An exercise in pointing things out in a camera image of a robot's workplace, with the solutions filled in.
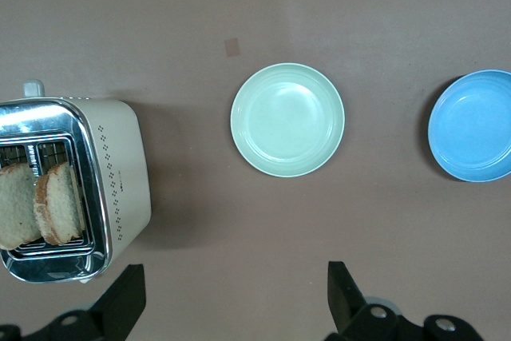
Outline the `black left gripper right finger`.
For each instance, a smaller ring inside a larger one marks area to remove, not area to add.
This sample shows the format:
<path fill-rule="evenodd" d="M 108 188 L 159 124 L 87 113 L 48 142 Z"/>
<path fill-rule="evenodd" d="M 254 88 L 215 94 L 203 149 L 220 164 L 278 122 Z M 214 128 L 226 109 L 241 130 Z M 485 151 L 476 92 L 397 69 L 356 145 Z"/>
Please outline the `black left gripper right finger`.
<path fill-rule="evenodd" d="M 382 303 L 368 303 L 342 261 L 331 261 L 327 300 L 337 331 L 328 340 L 481 340 L 476 329 L 452 315 L 410 322 Z"/>

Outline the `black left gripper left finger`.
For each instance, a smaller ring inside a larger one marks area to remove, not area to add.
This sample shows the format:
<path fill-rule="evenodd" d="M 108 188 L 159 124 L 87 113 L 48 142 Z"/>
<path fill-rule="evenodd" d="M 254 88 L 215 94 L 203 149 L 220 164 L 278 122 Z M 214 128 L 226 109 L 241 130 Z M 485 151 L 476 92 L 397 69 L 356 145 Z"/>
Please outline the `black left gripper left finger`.
<path fill-rule="evenodd" d="M 145 305 L 144 266 L 130 264 L 89 309 L 68 311 L 29 335 L 22 335 L 16 325 L 2 325 L 1 339 L 125 340 Z"/>

